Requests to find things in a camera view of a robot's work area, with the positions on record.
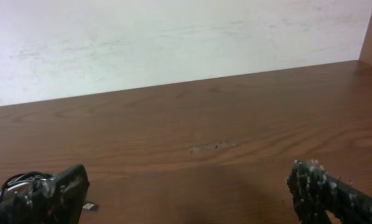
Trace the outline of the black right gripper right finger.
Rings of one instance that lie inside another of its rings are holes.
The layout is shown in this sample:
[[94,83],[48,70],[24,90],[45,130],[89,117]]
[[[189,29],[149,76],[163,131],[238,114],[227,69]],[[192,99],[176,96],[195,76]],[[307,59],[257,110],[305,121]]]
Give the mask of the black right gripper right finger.
[[316,161],[295,160],[286,182],[301,224],[331,223],[328,212],[341,223],[372,223],[372,197],[330,176]]

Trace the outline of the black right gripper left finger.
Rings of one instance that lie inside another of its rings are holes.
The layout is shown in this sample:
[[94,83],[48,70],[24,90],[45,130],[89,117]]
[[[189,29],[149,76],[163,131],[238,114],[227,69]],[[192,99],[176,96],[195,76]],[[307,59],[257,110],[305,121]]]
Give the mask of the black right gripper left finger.
[[14,175],[0,187],[0,224],[78,223],[89,186],[81,164]]

